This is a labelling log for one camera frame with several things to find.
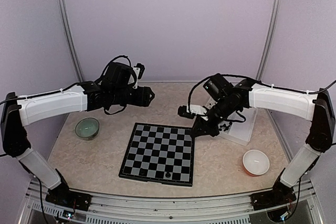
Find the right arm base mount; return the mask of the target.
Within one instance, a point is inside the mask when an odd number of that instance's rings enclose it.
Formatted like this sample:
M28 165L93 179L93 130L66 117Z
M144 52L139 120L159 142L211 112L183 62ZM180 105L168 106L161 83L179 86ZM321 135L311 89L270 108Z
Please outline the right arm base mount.
M254 211L272 208L297 200L295 193L277 195L272 190L254 193L250 196Z

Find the black grey chessboard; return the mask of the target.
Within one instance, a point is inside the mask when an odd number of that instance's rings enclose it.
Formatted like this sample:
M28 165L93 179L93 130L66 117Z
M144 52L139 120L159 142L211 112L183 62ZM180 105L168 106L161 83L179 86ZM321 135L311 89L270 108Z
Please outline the black grey chessboard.
M191 187L195 140L191 128L135 123L119 177L143 182ZM140 175L140 169L146 169Z

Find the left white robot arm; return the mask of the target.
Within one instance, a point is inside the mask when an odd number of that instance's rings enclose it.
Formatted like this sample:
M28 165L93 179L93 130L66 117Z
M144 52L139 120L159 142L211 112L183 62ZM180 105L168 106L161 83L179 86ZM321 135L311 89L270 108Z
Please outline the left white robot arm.
M73 201L73 193L56 169L34 150L27 138L25 127L35 122L72 112L90 112L103 109L109 115L113 105L126 109L128 105L148 107L155 97L150 87L138 85L145 66L132 66L112 59L95 81L77 82L66 88L33 95L8 93L1 102L2 147L5 156L17 159L36 176L53 197L66 206Z

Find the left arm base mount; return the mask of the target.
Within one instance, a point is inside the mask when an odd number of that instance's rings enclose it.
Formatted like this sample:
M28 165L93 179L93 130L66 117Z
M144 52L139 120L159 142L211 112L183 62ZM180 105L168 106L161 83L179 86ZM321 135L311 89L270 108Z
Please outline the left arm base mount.
M55 205L71 208L73 210L88 211L92 196L76 191L51 191L49 190L45 200Z

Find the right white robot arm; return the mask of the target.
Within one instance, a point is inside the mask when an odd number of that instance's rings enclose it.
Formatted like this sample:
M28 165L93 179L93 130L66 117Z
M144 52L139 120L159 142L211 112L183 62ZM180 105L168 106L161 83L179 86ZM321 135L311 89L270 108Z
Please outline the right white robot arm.
M186 111L195 120L193 137L217 136L221 122L234 112L250 108L287 113L311 122L303 147L280 175L279 182L282 185L268 194L269 201L279 205L288 198L288 188L293 187L320 155L334 145L335 114L328 89L293 90L244 76L239 76L241 81L233 85L227 80L229 76L217 73L199 82L215 101L210 109L191 105L191 100L188 100Z

